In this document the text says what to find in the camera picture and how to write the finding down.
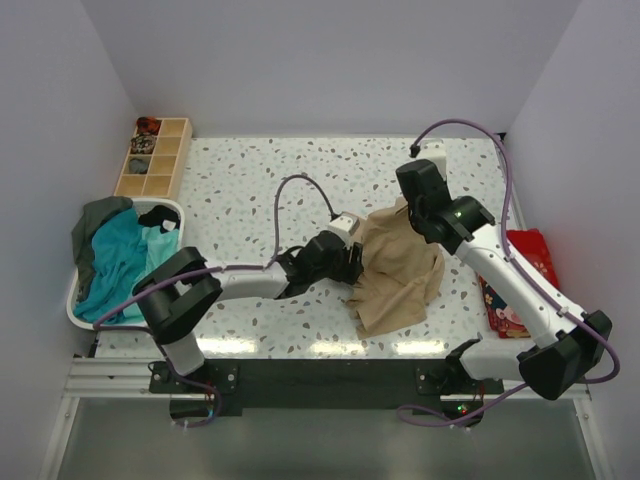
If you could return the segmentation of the beige t shirt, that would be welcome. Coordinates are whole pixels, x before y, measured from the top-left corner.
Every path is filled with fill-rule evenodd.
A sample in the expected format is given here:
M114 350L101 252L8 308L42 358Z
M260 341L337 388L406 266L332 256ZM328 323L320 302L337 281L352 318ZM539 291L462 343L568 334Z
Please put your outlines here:
M407 329L426 319L437 298L445 260L409 222L407 201L374 211L361 220L354 240L363 246L363 272L346 301L356 334L364 340Z

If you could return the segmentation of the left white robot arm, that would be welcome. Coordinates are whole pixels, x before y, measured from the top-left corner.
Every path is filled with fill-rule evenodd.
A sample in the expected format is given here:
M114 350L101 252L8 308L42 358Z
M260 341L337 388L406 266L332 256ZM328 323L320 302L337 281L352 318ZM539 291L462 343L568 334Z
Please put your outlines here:
M206 383L207 368L194 328L215 302L288 299L325 279L353 285L363 272L362 256L361 243L329 230L277 255L267 267L207 267L197 248L185 247L139 281L133 299L173 367L173 382L196 392Z

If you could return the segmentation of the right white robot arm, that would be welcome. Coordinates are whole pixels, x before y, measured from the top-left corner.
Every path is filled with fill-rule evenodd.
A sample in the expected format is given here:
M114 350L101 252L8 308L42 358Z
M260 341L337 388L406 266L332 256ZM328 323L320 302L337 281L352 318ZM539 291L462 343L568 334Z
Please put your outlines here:
M547 400L558 399L602 358L612 330L602 311L586 312L512 247L475 198L452 198L437 166L411 161L396 170L413 229L473 269L528 331L532 346L470 340L447 358L448 386L469 392L480 380L521 380Z

